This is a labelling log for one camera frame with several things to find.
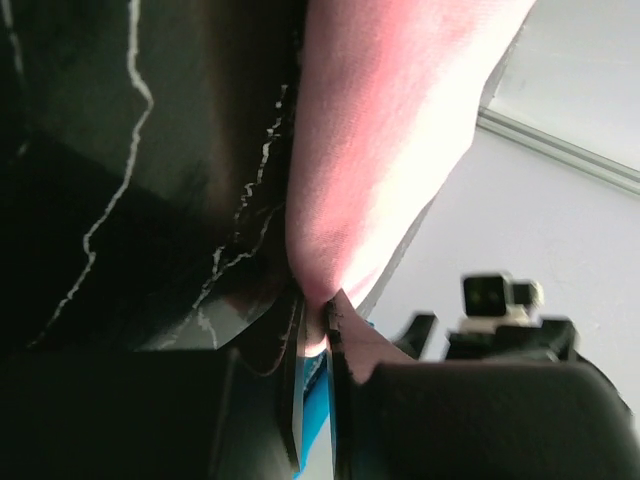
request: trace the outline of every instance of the pink fabric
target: pink fabric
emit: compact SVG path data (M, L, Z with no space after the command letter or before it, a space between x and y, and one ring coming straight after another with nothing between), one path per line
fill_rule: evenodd
M470 146L533 3L310 0L286 229L314 308L340 288L354 305L367 295Z

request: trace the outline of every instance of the light gray surface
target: light gray surface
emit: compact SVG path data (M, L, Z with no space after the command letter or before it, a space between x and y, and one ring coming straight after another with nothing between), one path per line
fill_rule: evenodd
M640 170L627 167L622 163L547 135L489 109L480 111L477 126L530 150L542 153L551 160L640 196Z
M490 108L640 170L640 2L538 0Z
M640 411L639 207L637 197L478 132L370 320L393 336L415 311L435 311L440 325L427 352L435 359L462 315L462 274L506 269L533 278L545 289L543 312L575 321L582 353ZM332 478L328 423L302 478Z

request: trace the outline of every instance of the black object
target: black object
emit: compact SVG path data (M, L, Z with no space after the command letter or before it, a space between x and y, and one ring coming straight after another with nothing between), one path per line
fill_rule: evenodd
M463 279L462 289L469 317L503 317L508 307L535 306L540 295L534 282L513 281L504 273L469 275Z
M290 285L218 351L11 358L0 366L0 476L291 478L304 315ZM640 478L629 410L575 351L569 320L452 333L446 361L419 363L433 315L398 340L409 355L344 292L326 319L336 479Z
M212 348L278 298L306 4L1 2L0 360Z
M508 304L504 278L465 284L465 293ZM640 478L630 411L575 351L568 319L454 332L440 363L389 344L343 293L327 321L336 479Z

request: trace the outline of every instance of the white line pattern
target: white line pattern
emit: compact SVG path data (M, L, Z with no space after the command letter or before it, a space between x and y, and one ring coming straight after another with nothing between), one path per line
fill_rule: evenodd
M138 157L138 146L140 144L140 131L142 130L142 127L144 126L145 122L147 121L147 118L151 114L151 111L153 110L153 107L154 107L154 100L153 100L153 95L151 94L151 90L149 90L149 86L142 79L142 76L140 75L140 71L138 70L137 63L136 63L138 53L139 53L138 24L140 22L141 2L142 0L131 0L129 2L129 48L127 50L127 71L129 73L131 85L146 100L147 107L142 113L142 115L140 116L140 118L138 119L138 121L136 122L135 126L133 127L133 131L131 133L129 157L127 158L127 163L126 163L126 168L125 168L124 176L122 179L122 183L118 188L118 190L116 190L116 192L114 193L113 197L111 197L111 200L109 201L106 208L104 209L102 216L93 224L93 226L82 238L82 250L87 256L87 263L84 269L82 270L82 272L80 273L80 276L76 280L75 284L73 285L73 287L71 287L71 290L69 290L65 298L63 298L58 304L58 307L56 308L49 322L47 322L44 329L40 332L38 337L29 346L33 346L39 343L44 338L46 333L51 329L51 327L54 325L56 320L62 314L64 307L67 305L67 303L69 303L73 299L74 295L78 292L78 290L82 286L82 283L84 282L85 278L93 268L93 265L96 261L97 254L94 250L91 249L91 238L104 224L104 222L107 220L109 215L111 215L118 201L122 198L125 191L129 188L129 184L131 183L131 177L133 176L133 170L135 168L136 160Z
M9 34L9 42L11 42L11 46L13 48L13 64L16 70L16 75L18 76L18 83L20 85L20 89L22 90L22 94L27 94L27 79L24 73L24 58L22 55L22 44L20 43L20 38L15 30L15 22L13 18L13 10L11 8L11 0L1 0L0 7L2 8L2 19L4 21L5 27L7 27L7 32ZM29 148L28 141L23 142L18 151L16 152L16 157L22 157Z
M198 325L205 332L209 332L211 334L211 343L214 349L218 348L218 335L216 334L216 329L213 328L213 324L211 323L211 319L207 317L202 308L198 309Z
M276 102L276 111L279 111L282 108L282 101L284 100L284 96L287 93L287 85L280 86L280 98ZM239 229L237 228L238 223L240 222L240 215L244 212L244 209L249 205L249 199L253 197L253 189L259 185L262 185L262 177L264 176L264 169L267 166L267 162L269 161L269 156L271 155L271 144L273 141L280 137L279 133L276 133L278 128L282 125L282 116L276 118L276 121L271 125L270 128L267 128L267 141L262 145L262 159L260 160L260 166L258 167L258 172L256 174L256 179L253 182L247 183L243 189L245 193L240 197L240 206L233 216L234 225L236 225L236 231L234 233L234 239L238 238Z
M202 288L200 290L200 295L198 296L196 301L193 302L193 304L191 305L192 313L189 314L182 321L182 323L180 325L178 325L178 327L175 329L175 331L171 335L171 338L169 338L167 341L161 343L158 346L159 350L163 350L165 348L169 348L169 347L173 346L178 341L178 339L180 338L180 334L182 333L184 328L191 322L191 319L193 318L193 312L194 311L200 312L202 310L201 309L202 302L204 302L205 299L209 296L209 294L211 293L211 291L213 289L213 286L218 281L218 279L229 268L237 265L242 260L245 260L247 258L252 258L253 256L255 256L256 253L258 253L258 250L260 250L260 247L262 246L262 242L264 241L264 237L265 237L265 235L267 233L267 230L269 229L269 224L271 223L271 219L273 218L275 213L278 210L282 209L283 207L284 207L284 203L278 205L273 210L271 210L271 212L269 213L269 215L265 219L265 222L264 222L264 224L262 226L262 229L260 230L260 237L258 238L258 241L256 242L255 246L251 249L251 251L245 252L245 253L241 253L240 255L238 255L233 260L231 260L231 261L229 261L227 263L224 263L221 266L220 265L220 259L222 257L222 254L224 253L226 245L222 245L221 247L218 247L216 249L216 251L213 253L213 267L212 267L212 270L211 270L211 277L209 277L209 279L202 285Z

